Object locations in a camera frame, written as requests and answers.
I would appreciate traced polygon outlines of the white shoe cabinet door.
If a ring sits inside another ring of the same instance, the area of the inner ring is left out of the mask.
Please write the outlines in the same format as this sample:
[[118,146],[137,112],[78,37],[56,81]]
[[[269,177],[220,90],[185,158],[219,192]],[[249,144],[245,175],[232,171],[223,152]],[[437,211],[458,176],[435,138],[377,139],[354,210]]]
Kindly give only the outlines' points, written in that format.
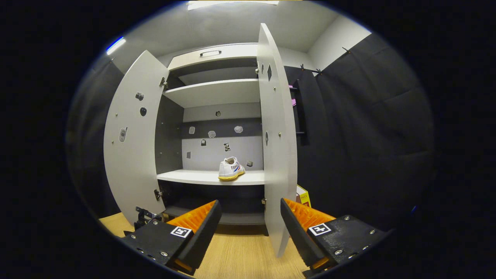
[[104,130],[104,164],[113,198],[126,220],[138,220],[136,208],[165,210],[155,164],[155,130],[163,82],[169,70],[145,50],[119,83]]
[[262,110],[265,224],[274,254],[279,258],[289,240],[281,216],[281,199],[294,201],[296,196],[296,127],[283,61],[264,23],[259,29],[257,65]]

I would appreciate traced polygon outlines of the white canvas shoe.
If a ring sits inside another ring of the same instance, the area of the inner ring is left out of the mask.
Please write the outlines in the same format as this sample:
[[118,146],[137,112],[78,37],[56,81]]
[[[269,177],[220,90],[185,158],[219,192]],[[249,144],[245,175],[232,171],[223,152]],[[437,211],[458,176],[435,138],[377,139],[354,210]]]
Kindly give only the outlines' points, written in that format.
[[232,181],[245,173],[246,170],[239,163],[237,157],[229,157],[220,162],[218,179],[221,181]]

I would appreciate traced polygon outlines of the yellow brown book box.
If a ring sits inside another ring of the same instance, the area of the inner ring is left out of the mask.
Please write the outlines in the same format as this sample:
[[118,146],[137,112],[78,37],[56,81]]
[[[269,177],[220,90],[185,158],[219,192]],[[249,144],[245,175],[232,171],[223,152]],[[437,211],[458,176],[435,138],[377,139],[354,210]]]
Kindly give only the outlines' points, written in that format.
[[296,202],[311,208],[310,196],[306,189],[300,185],[296,186]]

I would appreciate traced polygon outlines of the ceiling light panel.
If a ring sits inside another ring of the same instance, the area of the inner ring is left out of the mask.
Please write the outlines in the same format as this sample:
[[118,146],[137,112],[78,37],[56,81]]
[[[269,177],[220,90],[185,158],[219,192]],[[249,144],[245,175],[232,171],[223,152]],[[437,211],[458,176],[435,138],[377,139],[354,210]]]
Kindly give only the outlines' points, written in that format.
[[280,1],[267,1],[267,0],[253,0],[253,1],[248,1],[248,0],[218,0],[218,1],[189,1],[188,2],[188,11],[192,10],[197,10],[201,8],[206,8],[206,7],[213,7],[213,6],[218,6],[218,5],[234,5],[234,4],[256,4],[256,5],[271,5],[271,6],[277,6]]
[[114,53],[117,49],[119,49],[124,43],[126,42],[126,39],[124,37],[120,37],[119,39],[117,39],[115,42],[113,42],[111,44],[111,46],[109,46],[107,49],[106,49],[106,54],[107,55],[111,55],[112,53]]

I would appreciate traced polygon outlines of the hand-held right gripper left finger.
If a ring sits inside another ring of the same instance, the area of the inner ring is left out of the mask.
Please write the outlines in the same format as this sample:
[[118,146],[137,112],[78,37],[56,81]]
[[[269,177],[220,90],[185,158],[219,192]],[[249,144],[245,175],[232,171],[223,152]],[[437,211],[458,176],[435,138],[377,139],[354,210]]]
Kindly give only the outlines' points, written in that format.
[[172,220],[149,222],[124,231],[122,241],[135,252],[172,270],[193,275],[200,267],[222,216],[211,201]]

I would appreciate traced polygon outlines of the white cabinet drawer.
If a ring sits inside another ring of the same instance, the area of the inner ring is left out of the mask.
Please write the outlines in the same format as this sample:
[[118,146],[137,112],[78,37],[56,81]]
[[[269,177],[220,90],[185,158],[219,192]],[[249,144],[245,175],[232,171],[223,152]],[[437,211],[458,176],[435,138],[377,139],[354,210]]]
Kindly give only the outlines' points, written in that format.
[[206,62],[218,62],[222,60],[245,59],[257,57],[257,43],[241,43],[211,46],[199,49],[172,58],[167,66],[169,70],[178,70],[192,65]]

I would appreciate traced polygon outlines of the white shoe cabinet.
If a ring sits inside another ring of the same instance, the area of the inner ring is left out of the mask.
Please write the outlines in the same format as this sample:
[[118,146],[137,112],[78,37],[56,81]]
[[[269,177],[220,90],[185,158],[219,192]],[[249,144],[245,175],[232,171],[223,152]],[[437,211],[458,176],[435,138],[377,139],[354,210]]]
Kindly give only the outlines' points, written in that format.
[[[177,217],[219,200],[221,224],[265,224],[262,111],[257,57],[169,70],[155,130],[155,164],[165,212]],[[218,179],[237,157],[246,173]]]

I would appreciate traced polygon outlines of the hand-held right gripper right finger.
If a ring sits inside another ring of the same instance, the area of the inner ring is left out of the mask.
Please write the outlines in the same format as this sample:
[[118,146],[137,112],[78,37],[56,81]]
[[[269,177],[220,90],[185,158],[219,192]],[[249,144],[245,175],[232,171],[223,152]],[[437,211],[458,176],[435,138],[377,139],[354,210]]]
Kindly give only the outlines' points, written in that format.
[[313,277],[348,264],[373,249],[388,233],[352,215],[332,217],[287,198],[281,198],[280,212],[307,271]]

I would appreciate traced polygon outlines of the black backdrop cloth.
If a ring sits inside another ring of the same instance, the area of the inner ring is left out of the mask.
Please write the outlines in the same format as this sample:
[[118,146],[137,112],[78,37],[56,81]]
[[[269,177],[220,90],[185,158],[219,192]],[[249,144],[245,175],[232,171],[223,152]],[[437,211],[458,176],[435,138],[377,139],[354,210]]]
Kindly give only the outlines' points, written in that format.
[[[389,230],[413,208],[433,171],[434,124],[420,81],[375,34],[317,75],[284,69],[289,86],[300,79],[308,127],[309,145],[296,138],[296,185],[310,193],[312,207]],[[70,173],[96,214],[100,205],[121,212],[103,147],[110,103],[125,74],[112,60],[93,69],[76,92],[64,133]]]

